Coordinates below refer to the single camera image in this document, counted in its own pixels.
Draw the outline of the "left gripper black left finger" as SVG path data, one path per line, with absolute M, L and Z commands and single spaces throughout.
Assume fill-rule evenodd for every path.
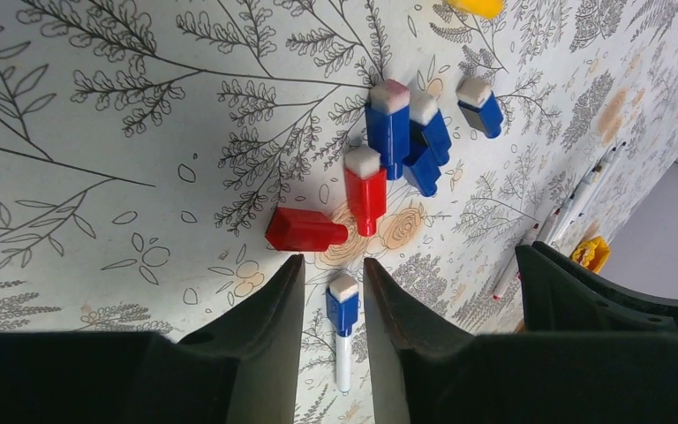
M 305 260 L 178 342 L 154 331 L 0 334 L 0 423 L 290 423 Z

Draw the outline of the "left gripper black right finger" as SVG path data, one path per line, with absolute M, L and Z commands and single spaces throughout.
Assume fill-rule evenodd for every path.
M 379 423 L 678 423 L 678 337 L 472 335 L 364 261 Z

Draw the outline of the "red capped marker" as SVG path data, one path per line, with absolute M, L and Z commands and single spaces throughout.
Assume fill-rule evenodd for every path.
M 573 209 L 572 204 L 564 204 L 557 208 L 545 221 L 545 226 L 536 240 L 546 244 L 552 243 L 563 227 L 569 223 Z

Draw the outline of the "blue capped marker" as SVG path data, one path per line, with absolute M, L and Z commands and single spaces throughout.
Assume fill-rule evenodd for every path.
M 353 326 L 359 314 L 359 284 L 341 275 L 325 291 L 327 317 L 335 332 L 335 384 L 341 393 L 351 389 Z

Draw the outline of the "blue capped marker lowest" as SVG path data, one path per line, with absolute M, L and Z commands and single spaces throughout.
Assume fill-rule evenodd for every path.
M 584 214 L 584 210 L 598 190 L 602 178 L 613 168 L 618 154 L 625 146 L 626 142 L 624 141 L 617 146 L 610 148 L 581 181 L 574 196 L 573 220 L 578 219 Z

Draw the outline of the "yellow capped marker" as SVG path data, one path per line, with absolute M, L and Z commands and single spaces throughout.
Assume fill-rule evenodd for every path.
M 576 217 L 579 214 L 579 209 L 584 205 L 585 201 L 588 199 L 588 195 L 593 190 L 594 184 L 598 181 L 601 172 L 603 171 L 603 165 L 596 165 L 591 169 L 579 182 L 575 191 L 569 196 L 565 204 L 572 204 L 574 209 L 571 215 L 571 219 L 567 225 L 565 225 L 562 231 L 554 239 L 552 243 L 556 243 L 557 240 L 562 236 L 565 230 L 575 221 Z

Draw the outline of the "yellow pen cap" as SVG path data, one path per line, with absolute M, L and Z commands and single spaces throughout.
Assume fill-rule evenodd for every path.
M 446 3 L 483 19 L 495 19 L 503 9 L 503 0 L 446 0 Z

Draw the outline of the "red pen cap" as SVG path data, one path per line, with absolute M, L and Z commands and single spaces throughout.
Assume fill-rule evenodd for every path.
M 325 252 L 349 237 L 345 225 L 332 222 L 320 211 L 277 207 L 265 238 L 277 251 Z
M 368 146 L 351 150 L 344 156 L 344 178 L 358 234 L 371 237 L 387 211 L 387 172 L 380 165 L 380 153 Z

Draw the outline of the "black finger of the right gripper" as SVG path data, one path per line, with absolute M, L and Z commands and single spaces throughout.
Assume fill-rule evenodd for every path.
M 678 336 L 678 299 L 633 291 L 544 242 L 515 248 L 529 331 L 642 331 Z

